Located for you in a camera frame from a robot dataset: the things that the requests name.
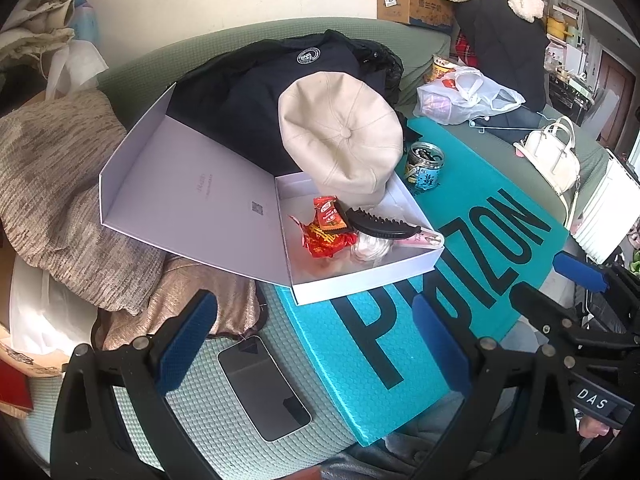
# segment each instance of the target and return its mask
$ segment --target white plastic bag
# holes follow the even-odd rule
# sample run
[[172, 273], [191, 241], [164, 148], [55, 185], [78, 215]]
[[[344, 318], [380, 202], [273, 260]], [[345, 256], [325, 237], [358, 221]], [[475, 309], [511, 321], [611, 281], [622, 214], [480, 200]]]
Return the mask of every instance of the white plastic bag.
[[91, 342], [97, 315], [97, 307], [16, 255], [9, 299], [15, 351], [44, 355], [59, 349], [70, 357], [77, 345]]
[[71, 40], [51, 58], [45, 99], [54, 99], [56, 91], [67, 95], [81, 88], [91, 88], [95, 86], [95, 76], [107, 69], [93, 43]]
[[414, 115], [440, 124], [461, 124], [476, 117], [510, 112], [524, 101], [515, 90], [498, 85], [478, 69], [461, 66], [418, 87]]

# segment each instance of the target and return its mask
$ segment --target bag handle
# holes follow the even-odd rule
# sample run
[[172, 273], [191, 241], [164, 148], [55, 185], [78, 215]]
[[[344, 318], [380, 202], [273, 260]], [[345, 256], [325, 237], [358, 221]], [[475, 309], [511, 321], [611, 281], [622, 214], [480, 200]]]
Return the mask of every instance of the bag handle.
[[482, 81], [482, 77], [481, 77], [482, 74], [478, 70], [474, 69], [473, 71], [469, 70], [469, 71], [451, 72], [450, 77], [448, 77], [447, 79], [453, 79], [453, 81], [456, 82], [456, 85], [458, 85], [458, 79], [461, 78], [462, 76], [468, 76], [468, 75], [473, 75], [476, 77], [472, 85], [468, 89], [464, 88], [463, 86], [457, 86], [457, 88], [458, 88], [458, 91], [460, 92], [460, 95], [465, 99], [465, 101], [473, 102], [472, 99], [476, 96], [476, 94], [478, 93], [478, 90], [484, 84], [484, 81]]
[[[561, 123], [562, 120], [565, 120], [569, 126], [565, 126], [564, 124]], [[543, 133], [544, 134], [550, 134], [553, 135], [554, 137], [558, 138], [558, 129], [564, 130], [568, 133], [569, 135], [569, 141], [567, 142], [565, 148], [564, 148], [564, 152], [570, 152], [572, 149], [575, 148], [575, 132], [574, 132], [574, 124], [572, 123], [571, 119], [567, 116], [562, 116], [558, 119], [556, 119], [555, 122], [553, 122], [552, 124], [550, 124], [549, 126], [547, 126], [544, 130]]]

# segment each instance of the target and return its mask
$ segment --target smartphone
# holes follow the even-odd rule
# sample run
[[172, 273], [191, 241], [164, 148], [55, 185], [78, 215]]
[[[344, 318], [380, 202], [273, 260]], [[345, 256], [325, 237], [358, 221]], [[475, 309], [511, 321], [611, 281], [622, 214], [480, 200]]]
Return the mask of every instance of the smartphone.
[[218, 362], [263, 440], [274, 442], [311, 422], [311, 414], [258, 336], [225, 348]]

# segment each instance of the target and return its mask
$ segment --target wooden door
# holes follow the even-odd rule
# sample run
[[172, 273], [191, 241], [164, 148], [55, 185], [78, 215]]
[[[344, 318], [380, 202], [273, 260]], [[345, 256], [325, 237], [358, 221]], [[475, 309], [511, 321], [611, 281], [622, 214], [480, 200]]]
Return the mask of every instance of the wooden door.
[[613, 150], [625, 125], [629, 113], [631, 96], [634, 92], [636, 77], [621, 63], [603, 51], [598, 74], [598, 87], [613, 90], [620, 100], [616, 105], [609, 121], [604, 125], [598, 142], [605, 148]]

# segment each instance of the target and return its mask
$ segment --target open gift box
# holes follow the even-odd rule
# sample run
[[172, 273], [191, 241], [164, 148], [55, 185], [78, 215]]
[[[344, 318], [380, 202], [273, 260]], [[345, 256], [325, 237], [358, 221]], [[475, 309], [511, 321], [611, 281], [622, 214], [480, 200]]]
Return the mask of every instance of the open gift box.
[[[314, 216], [319, 195], [305, 173], [274, 177], [166, 115], [171, 86], [136, 123], [100, 172], [102, 224], [206, 265], [292, 290], [297, 304], [330, 300], [433, 270], [443, 249], [393, 247], [367, 268], [314, 259], [289, 218]], [[382, 205], [432, 228], [396, 174]]]

